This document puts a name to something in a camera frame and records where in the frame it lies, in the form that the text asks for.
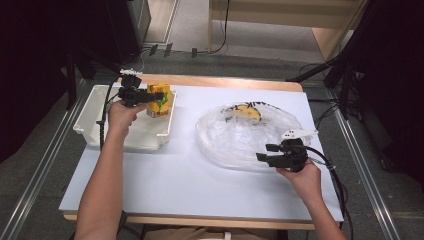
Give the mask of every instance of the black curtain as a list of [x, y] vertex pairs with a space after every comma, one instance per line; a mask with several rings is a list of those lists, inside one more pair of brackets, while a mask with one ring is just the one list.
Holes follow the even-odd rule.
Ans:
[[365, 74], [358, 86], [364, 122], [383, 158], [424, 184], [424, 2], [369, 4], [372, 14], [348, 52]]
[[34, 1], [0, 6], [0, 162], [14, 154], [67, 89], [63, 43]]

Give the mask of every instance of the wooden table edge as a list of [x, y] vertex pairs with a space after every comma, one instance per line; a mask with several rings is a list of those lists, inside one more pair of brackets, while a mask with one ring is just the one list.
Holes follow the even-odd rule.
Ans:
[[[64, 211], [67, 220], [76, 221], [78, 214], [75, 211]], [[312, 221], [302, 220], [263, 220], [263, 219], [234, 219], [234, 218], [208, 218], [191, 216], [160, 216], [129, 214], [129, 223], [177, 225], [177, 226], [208, 226], [228, 228], [254, 228], [254, 229], [280, 229], [280, 230], [315, 230]]]
[[186, 85], [200, 87], [242, 88], [252, 90], [274, 90], [303, 92], [302, 86], [284, 80], [265, 80], [235, 77], [206, 77], [188, 75], [142, 74], [138, 75], [143, 83], [164, 82], [170, 85]]

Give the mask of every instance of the fingers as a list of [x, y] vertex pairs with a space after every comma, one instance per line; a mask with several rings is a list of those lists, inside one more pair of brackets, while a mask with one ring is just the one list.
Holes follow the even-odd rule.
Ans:
[[290, 179], [293, 174], [296, 174], [296, 173], [290, 172], [289, 170], [285, 168], [276, 168], [275, 170], [287, 179]]
[[145, 109], [147, 109], [147, 103], [139, 103], [132, 108], [135, 113], [139, 113]]
[[122, 99], [119, 99], [118, 101], [113, 102], [113, 103], [119, 103], [119, 104], [121, 104], [122, 106], [125, 106], [125, 101], [124, 101], [124, 100], [122, 100]]

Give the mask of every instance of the forearm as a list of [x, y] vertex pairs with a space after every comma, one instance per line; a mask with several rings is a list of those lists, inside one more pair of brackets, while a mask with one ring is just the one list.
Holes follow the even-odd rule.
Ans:
[[76, 238], [116, 236], [122, 211], [122, 134], [108, 133], [81, 199]]
[[322, 198], [305, 204], [311, 214], [318, 239], [346, 239]]

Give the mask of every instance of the white table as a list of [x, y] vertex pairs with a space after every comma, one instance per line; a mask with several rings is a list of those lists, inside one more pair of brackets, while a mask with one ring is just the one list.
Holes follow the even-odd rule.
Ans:
[[[208, 85], [204, 78], [143, 76], [144, 82]], [[206, 78], [206, 82], [239, 79]], [[278, 83], [246, 81], [267, 85]], [[280, 83], [280, 87], [292, 83]], [[124, 210], [128, 221], [153, 224], [268, 229], [313, 229], [311, 218], [290, 183], [274, 171], [222, 168], [199, 149], [195, 124], [208, 109], [232, 102], [263, 101], [294, 114], [303, 129], [315, 129], [306, 94], [301, 92], [171, 85], [177, 91], [170, 141], [158, 151], [129, 150], [124, 155]], [[322, 152], [319, 137], [311, 147]], [[98, 148], [87, 146], [59, 207], [75, 220], [83, 190], [94, 170]], [[343, 221], [334, 187], [322, 169], [324, 200], [336, 221]]]

